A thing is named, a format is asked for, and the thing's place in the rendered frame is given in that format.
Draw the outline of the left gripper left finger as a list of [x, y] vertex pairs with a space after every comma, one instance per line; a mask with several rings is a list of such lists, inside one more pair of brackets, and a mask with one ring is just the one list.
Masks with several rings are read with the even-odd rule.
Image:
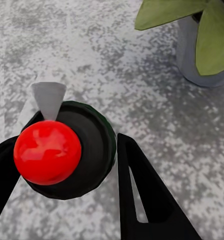
[[0, 144], [0, 215], [21, 176], [14, 161], [18, 137], [8, 138]]

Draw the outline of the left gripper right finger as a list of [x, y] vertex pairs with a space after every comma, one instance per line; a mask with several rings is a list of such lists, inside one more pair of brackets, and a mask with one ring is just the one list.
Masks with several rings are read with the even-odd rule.
[[[121, 240], [202, 240], [137, 142], [116, 138]], [[131, 168], [148, 223], [137, 220]]]

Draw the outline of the insectifuge atomizer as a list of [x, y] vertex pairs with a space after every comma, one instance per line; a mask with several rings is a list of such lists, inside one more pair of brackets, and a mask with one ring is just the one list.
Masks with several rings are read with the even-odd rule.
[[105, 116], [91, 105], [63, 101], [64, 83], [37, 82], [29, 89], [39, 111], [15, 142], [20, 175], [50, 199], [70, 200], [97, 189], [117, 155], [117, 138]]

